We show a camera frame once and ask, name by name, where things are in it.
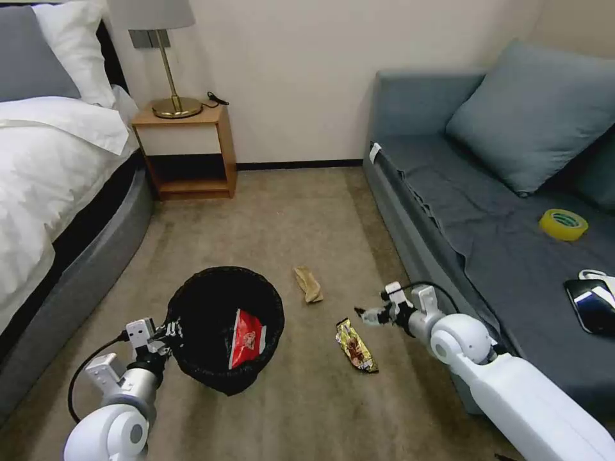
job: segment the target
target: gray sofa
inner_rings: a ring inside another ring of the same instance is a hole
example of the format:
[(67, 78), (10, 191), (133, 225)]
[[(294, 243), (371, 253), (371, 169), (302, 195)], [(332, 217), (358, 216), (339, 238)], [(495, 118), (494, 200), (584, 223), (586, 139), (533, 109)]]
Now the gray sofa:
[[(520, 198), (445, 135), (483, 77), (480, 71), (378, 73), (363, 163), (372, 193), (411, 280), (443, 286), (511, 353), (590, 413), (613, 416), (615, 338), (582, 330), (563, 283), (586, 268), (615, 273), (615, 216), (563, 185), (568, 167)], [(373, 142), (382, 146), (374, 163)], [(550, 208), (580, 214), (589, 230), (574, 243), (552, 239), (538, 227)], [(466, 409), (479, 412), (453, 379)]]

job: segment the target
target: black garbage bag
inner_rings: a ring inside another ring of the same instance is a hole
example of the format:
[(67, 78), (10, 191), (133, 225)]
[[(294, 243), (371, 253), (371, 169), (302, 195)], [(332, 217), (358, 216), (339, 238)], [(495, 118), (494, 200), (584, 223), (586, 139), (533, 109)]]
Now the black garbage bag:
[[(255, 359), (229, 369), (237, 309), (266, 326), (265, 348)], [(215, 267), (196, 273), (177, 290), (165, 320), (165, 325), (173, 323), (176, 335), (168, 343), (181, 370), (230, 396), (256, 381), (273, 357), (284, 330), (284, 310), (262, 275), (241, 267)]]

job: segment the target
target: smartphone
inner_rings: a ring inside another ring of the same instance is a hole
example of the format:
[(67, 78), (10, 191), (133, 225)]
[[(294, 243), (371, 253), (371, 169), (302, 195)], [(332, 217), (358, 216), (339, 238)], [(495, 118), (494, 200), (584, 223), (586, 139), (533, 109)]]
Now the smartphone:
[(605, 282), (568, 280), (564, 288), (587, 333), (615, 336), (615, 297)]

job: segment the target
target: lamp stand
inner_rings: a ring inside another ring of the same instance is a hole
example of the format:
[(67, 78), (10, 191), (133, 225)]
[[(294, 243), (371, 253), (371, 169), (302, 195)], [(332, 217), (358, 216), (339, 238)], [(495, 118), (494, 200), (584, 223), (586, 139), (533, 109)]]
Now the lamp stand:
[(162, 44), (159, 30), (156, 30), (156, 38), (158, 39), (158, 48), (160, 48), (162, 62), (165, 64), (165, 70), (167, 71), (168, 84), (171, 87), (171, 98), (156, 101), (152, 107), (154, 115), (160, 118), (187, 118), (201, 113), (203, 110), (201, 101), (177, 96), (171, 69), (168, 65), (167, 52), (165, 46)]

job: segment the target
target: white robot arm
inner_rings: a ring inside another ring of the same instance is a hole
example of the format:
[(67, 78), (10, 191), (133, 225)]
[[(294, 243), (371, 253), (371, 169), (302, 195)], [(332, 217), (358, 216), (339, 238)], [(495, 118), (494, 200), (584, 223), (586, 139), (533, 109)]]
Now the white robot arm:
[(96, 357), (85, 371), (102, 391), (102, 407), (82, 419), (64, 447), (64, 461), (141, 461), (156, 420), (156, 390), (169, 357), (152, 319), (126, 325), (135, 361), (124, 367), (116, 354)]
[(417, 286), (411, 303), (395, 282), (385, 308), (357, 313), (366, 323), (396, 323), (415, 336), (470, 387), (477, 405), (528, 461), (612, 461), (607, 430), (531, 363), (497, 354), (479, 320), (445, 316), (434, 287)]

